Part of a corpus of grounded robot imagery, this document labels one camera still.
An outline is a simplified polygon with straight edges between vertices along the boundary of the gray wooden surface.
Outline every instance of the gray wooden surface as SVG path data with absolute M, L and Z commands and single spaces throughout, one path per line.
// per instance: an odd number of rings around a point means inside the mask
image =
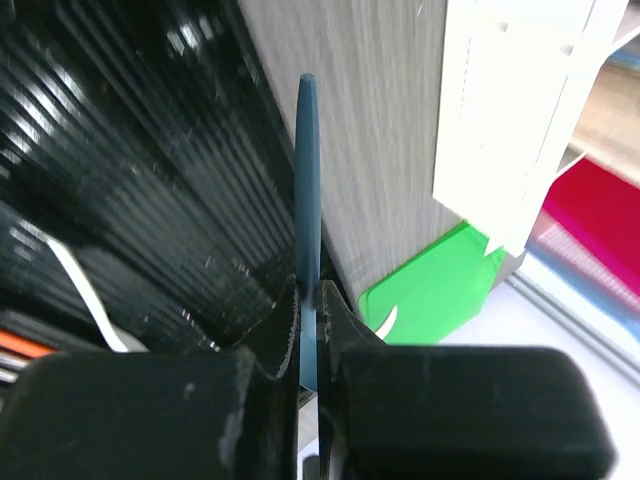
M 317 78 L 323 218 L 356 299 L 460 223 L 431 196 L 446 0 L 240 6 L 292 135 Z

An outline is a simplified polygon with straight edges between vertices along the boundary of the blue object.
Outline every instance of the blue object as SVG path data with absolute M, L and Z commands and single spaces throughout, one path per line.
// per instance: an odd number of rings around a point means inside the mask
M 300 385 L 317 390 L 316 299 L 320 281 L 320 134 L 316 79 L 300 77 L 294 165 L 296 277 L 301 301 Z

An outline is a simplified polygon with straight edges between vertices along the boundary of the orange handle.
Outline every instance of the orange handle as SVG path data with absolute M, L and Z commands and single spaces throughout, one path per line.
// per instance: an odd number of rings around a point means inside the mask
M 0 347 L 19 353 L 29 358 L 42 357 L 55 350 L 25 338 L 0 330 Z

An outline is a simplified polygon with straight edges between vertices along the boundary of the green object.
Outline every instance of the green object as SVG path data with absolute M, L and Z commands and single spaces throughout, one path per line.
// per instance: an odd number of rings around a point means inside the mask
M 394 306 L 390 344 L 431 344 L 476 315 L 505 252 L 484 256 L 488 239 L 468 224 L 456 227 L 360 296 L 365 323 L 377 330 Z

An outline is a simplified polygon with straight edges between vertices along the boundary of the blue handle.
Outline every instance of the blue handle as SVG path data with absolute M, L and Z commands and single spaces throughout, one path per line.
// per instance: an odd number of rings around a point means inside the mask
M 295 146 L 296 277 L 302 296 L 300 384 L 317 390 L 316 304 L 320 281 L 320 134 L 316 79 L 300 77 Z

